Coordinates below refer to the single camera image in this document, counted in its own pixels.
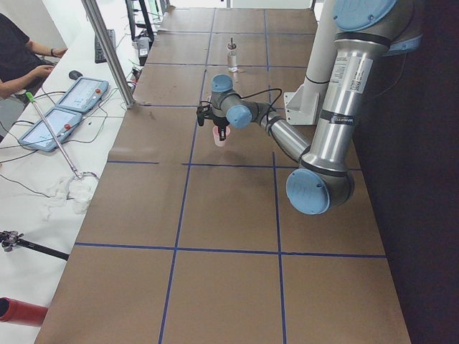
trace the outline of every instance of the computer mouse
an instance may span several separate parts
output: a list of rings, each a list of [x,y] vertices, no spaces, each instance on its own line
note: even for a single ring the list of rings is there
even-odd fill
[[[77,70],[71,70],[70,73],[69,73],[69,78],[72,79],[72,80],[76,80],[76,79],[78,79],[79,77],[82,77],[82,76],[83,76],[83,74],[81,74]]]

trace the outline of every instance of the light blue joint cap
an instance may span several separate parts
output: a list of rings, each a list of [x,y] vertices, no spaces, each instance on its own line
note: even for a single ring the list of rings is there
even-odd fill
[[[312,171],[299,168],[287,178],[287,196],[296,210],[322,214],[330,208],[330,194],[325,182]]]
[[[212,79],[212,92],[226,92],[232,90],[232,80],[229,75],[218,74]]]
[[[245,105],[235,105],[227,111],[227,120],[233,127],[242,129],[252,122],[252,113]]]
[[[333,19],[343,31],[360,31],[383,19],[395,3],[397,0],[336,0]]]

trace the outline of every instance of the label sticker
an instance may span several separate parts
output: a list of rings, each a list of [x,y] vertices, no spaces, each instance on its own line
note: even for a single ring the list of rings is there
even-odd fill
[[[336,57],[330,83],[345,91],[363,93],[373,65],[372,59],[340,53]]]

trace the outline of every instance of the red object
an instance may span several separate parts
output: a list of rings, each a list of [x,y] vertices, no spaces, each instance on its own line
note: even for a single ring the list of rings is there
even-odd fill
[[[0,298],[0,321],[3,323],[40,327],[47,311],[46,307],[32,303],[9,299],[8,297]]]

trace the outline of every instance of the white table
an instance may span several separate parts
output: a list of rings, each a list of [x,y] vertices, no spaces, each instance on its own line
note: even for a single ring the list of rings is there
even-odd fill
[[[123,16],[126,12],[126,8],[122,7],[123,1],[110,5],[111,8],[104,8],[102,12],[107,28],[115,29],[116,42],[119,44],[116,52],[123,72],[127,76],[132,67],[138,64],[138,58],[132,48],[131,38],[127,35],[128,20]],[[44,90],[46,92],[67,90],[74,82],[68,77],[70,70],[78,70],[86,77],[109,81],[110,88],[104,97],[116,88],[108,64],[94,63],[94,31],[89,22],[82,28],[79,37],[44,83]],[[57,101],[60,96],[52,97]],[[40,97],[37,103],[44,113],[52,107],[47,97]],[[105,113],[97,109],[70,136],[73,140],[92,140],[105,119],[105,124],[94,142],[65,144],[65,150],[79,171],[91,171],[98,176],[103,172],[108,151],[112,147],[126,110],[119,91],[116,91],[104,104],[103,109],[108,113],[106,119]],[[29,105],[19,119],[36,122],[39,116],[34,107]],[[28,127],[23,123],[16,124],[11,129],[11,133],[20,137]],[[14,145],[17,145],[16,140],[11,135],[7,135],[1,142],[0,148]],[[27,153],[27,150],[20,147],[0,149],[0,161]],[[52,153],[36,152],[25,158],[3,163],[0,173],[46,194],[51,193],[47,189],[56,186],[61,179],[68,180],[73,177],[73,172],[58,150]],[[76,183],[79,182],[73,181],[71,185],[74,186]],[[89,188],[89,194],[92,194],[97,186],[95,178],[84,178],[81,183]],[[77,205],[75,201],[59,200],[55,197],[48,199],[3,178],[0,178],[0,190],[0,231],[18,231],[24,233],[24,239],[27,241],[70,253],[85,217],[85,214],[75,212],[74,206]],[[17,247],[13,252],[0,252],[0,266],[0,297],[49,306],[65,267],[65,261],[31,249]],[[0,343],[33,343],[38,331],[39,328],[1,323]]]

